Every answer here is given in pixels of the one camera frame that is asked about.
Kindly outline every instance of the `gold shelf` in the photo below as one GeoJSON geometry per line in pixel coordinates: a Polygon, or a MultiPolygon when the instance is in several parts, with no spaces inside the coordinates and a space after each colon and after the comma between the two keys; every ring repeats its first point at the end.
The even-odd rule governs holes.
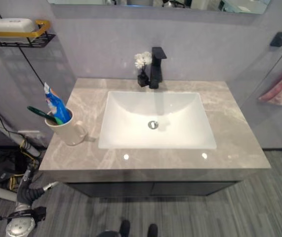
{"type": "Polygon", "coordinates": [[[0,32],[0,37],[26,37],[28,39],[28,43],[0,41],[0,47],[45,47],[55,37],[54,34],[47,33],[51,24],[46,20],[35,20],[35,23],[39,27],[39,29],[35,32],[0,32]]]}

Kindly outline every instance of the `blue toothpaste tube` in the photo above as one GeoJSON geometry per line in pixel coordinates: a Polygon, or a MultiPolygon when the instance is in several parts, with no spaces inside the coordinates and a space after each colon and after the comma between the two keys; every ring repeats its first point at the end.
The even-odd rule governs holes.
{"type": "Polygon", "coordinates": [[[56,119],[58,125],[64,124],[71,119],[64,102],[57,96],[57,94],[48,86],[44,84],[44,91],[47,104],[56,119]]]}

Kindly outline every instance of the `green toothbrush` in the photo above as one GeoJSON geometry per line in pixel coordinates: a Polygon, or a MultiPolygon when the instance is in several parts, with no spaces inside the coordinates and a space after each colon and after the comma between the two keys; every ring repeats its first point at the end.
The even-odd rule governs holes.
{"type": "Polygon", "coordinates": [[[48,119],[48,120],[51,120],[51,121],[54,122],[54,123],[57,123],[57,122],[56,122],[56,119],[55,119],[53,116],[47,115],[47,114],[46,114],[45,112],[43,112],[42,110],[39,110],[39,109],[34,108],[34,107],[32,107],[32,106],[28,106],[27,108],[28,108],[28,110],[30,110],[31,112],[35,113],[36,115],[39,115],[39,116],[44,117],[44,118],[46,118],[46,119],[48,119]]]}

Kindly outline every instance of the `white sink basin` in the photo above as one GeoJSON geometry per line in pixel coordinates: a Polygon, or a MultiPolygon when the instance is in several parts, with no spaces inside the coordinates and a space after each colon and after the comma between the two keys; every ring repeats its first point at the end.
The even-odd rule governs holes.
{"type": "Polygon", "coordinates": [[[215,149],[198,93],[108,92],[102,149],[215,149]]]}

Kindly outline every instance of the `gray striped floor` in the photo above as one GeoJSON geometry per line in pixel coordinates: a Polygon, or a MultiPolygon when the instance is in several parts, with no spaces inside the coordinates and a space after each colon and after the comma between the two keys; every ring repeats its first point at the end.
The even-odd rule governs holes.
{"type": "MultiPolygon", "coordinates": [[[[88,198],[59,185],[36,201],[46,220],[33,237],[94,237],[131,222],[131,237],[145,237],[151,223],[160,237],[282,237],[282,152],[266,152],[272,166],[208,197],[88,198]]],[[[51,180],[44,175],[35,186],[51,180]]],[[[0,215],[14,209],[0,200],[0,215]]],[[[0,237],[5,221],[0,222],[0,237]]]]}

